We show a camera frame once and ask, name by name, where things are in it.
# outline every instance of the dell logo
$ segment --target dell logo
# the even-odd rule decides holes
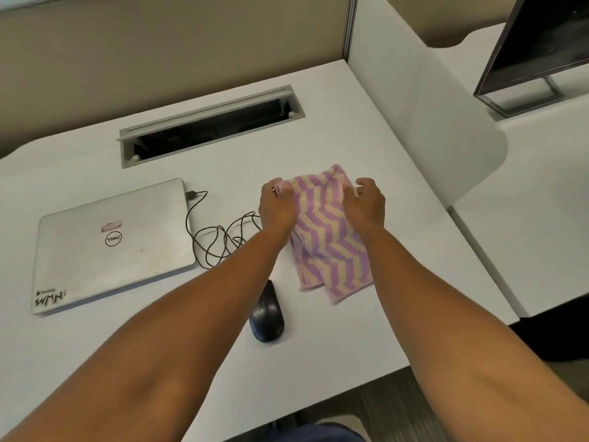
[[[104,243],[107,246],[114,246],[118,245],[121,242],[122,234],[119,231],[113,231],[112,233],[108,233],[107,238],[104,239]]]

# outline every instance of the beige wall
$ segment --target beige wall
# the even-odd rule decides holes
[[[0,12],[0,156],[342,58],[348,0],[61,0]]]

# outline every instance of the blue clothing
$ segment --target blue clothing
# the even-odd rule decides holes
[[[365,442],[358,433],[335,423],[309,424],[281,432],[264,442]]]

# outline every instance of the sticker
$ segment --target sticker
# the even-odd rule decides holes
[[[56,291],[54,288],[49,290],[39,290],[35,293],[35,307],[57,304],[65,299],[68,290]]]
[[[106,231],[112,231],[112,230],[114,230],[114,229],[121,228],[121,227],[122,227],[122,221],[121,221],[121,220],[119,220],[118,222],[111,222],[111,223],[107,223],[106,225],[104,225],[104,226],[101,228],[101,231],[102,231],[103,233],[105,233]]]
[[[107,238],[104,239],[104,243],[107,246],[116,246],[121,243],[122,234],[119,231],[113,231],[107,234]]]

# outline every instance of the purple and yellow towel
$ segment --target purple and yellow towel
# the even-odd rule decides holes
[[[352,183],[342,167],[336,164],[320,174],[286,182],[295,191],[298,211],[291,245],[301,290],[325,284],[336,304],[372,284],[364,243],[343,213],[343,187]]]

